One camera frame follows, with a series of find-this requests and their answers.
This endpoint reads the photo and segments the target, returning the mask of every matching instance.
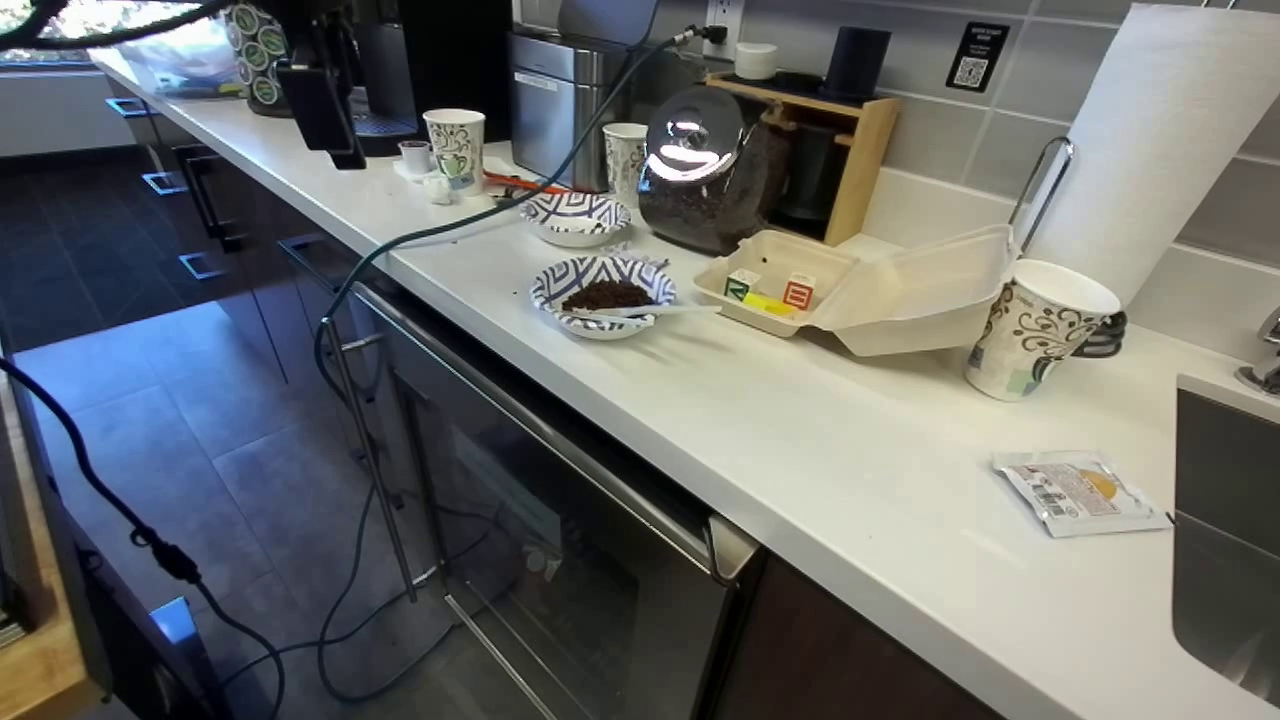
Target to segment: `paper towel holder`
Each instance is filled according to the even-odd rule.
[[[1032,172],[1008,212],[1008,236],[1012,236],[1016,256],[1024,256],[1032,248],[1036,228],[1040,228],[1052,196],[1064,188],[1072,160],[1076,160],[1072,136],[1052,136],[1040,148],[1040,156],[1036,156],[1036,164],[1032,164]]]

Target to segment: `small packet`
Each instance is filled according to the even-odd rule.
[[[1092,452],[1012,452],[992,468],[1048,536],[1160,532],[1168,516]]]

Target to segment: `floor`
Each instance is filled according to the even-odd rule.
[[[0,324],[36,348],[208,300],[176,256],[200,224],[140,184],[140,148],[0,160]]]
[[[352,452],[340,404],[288,388],[232,332],[220,304],[164,312],[60,344],[16,352],[88,436],[100,476],[204,568],[220,604],[272,644],[312,640],[332,608],[356,548],[368,480]],[[52,472],[72,516],[116,564],[144,608],[188,596],[216,676],[232,676],[260,648],[160,576],[128,528],[88,492],[52,416],[40,416]],[[408,532],[412,568],[428,568],[424,532]],[[400,592],[380,516],[368,520],[356,592],[336,612],[352,628]],[[388,696],[340,704],[324,692],[316,652],[288,652],[284,716],[528,716],[516,688],[480,656],[468,632],[448,632],[436,600],[392,604],[356,640],[328,648],[344,692],[368,692],[428,660]],[[264,716],[272,668],[228,684],[232,716]]]

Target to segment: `electrical socket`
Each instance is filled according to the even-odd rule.
[[[708,0],[708,24],[720,24],[728,36],[724,36],[724,44],[704,44],[704,56],[732,60],[732,48],[744,28],[744,0]]]

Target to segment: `blue and white bowl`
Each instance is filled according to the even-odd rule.
[[[664,272],[664,260],[648,256],[576,256],[564,264],[544,268],[532,280],[532,308],[580,340],[624,340],[656,324],[652,312],[632,316],[596,316],[596,312],[564,312],[564,300],[588,284],[636,284],[648,292],[652,304],[676,304],[676,280]]]
[[[524,204],[532,232],[556,248],[588,252],[628,228],[628,208],[604,192],[540,192]]]

